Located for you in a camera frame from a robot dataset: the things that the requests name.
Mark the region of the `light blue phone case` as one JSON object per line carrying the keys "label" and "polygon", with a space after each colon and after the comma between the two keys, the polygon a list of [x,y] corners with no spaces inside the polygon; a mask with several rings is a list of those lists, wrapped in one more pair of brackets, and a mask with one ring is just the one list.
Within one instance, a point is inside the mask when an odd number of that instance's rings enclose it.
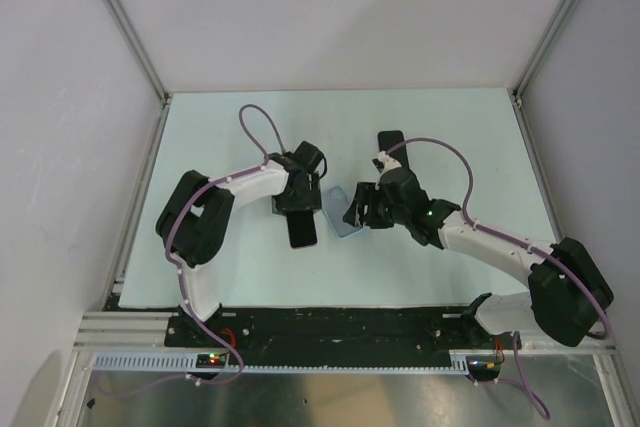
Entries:
{"label": "light blue phone case", "polygon": [[362,230],[361,226],[353,226],[343,220],[351,206],[352,198],[339,186],[322,192],[322,210],[335,235],[345,239]]}

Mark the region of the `dark phone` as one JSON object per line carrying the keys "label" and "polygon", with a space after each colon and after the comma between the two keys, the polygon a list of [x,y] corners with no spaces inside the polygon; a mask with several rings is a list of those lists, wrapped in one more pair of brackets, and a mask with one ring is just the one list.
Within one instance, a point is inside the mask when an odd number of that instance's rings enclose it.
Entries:
{"label": "dark phone", "polygon": [[289,245],[292,249],[307,248],[317,244],[318,237],[314,220],[316,208],[294,206],[284,199],[274,197],[272,212],[285,218]]}

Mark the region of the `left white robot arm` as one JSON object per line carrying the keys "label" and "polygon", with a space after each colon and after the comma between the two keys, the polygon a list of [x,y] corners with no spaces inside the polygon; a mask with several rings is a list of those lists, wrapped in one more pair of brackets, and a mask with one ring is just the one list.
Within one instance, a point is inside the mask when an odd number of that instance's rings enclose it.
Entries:
{"label": "left white robot arm", "polygon": [[213,315],[221,301],[212,260],[223,246],[232,214],[269,198],[272,212],[286,219],[290,246],[314,246],[321,179],[315,168],[279,155],[215,180],[195,170],[181,177],[155,230],[166,259],[177,268],[182,308],[191,316],[186,331],[197,344],[209,346],[221,336],[222,323]]}

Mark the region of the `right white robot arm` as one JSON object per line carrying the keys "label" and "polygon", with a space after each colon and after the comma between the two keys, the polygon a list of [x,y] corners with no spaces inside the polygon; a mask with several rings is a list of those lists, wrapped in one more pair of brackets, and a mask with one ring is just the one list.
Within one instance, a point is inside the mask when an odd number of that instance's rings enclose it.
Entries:
{"label": "right white robot arm", "polygon": [[584,246],[571,238],[556,244],[489,233],[468,221],[457,204],[431,199],[416,175],[392,169],[376,182],[360,182],[343,216],[370,229],[401,225],[422,246],[474,258],[514,278],[527,292],[482,294],[467,308],[464,340],[486,347],[497,335],[539,330],[554,341],[578,346],[591,336],[613,294]]}

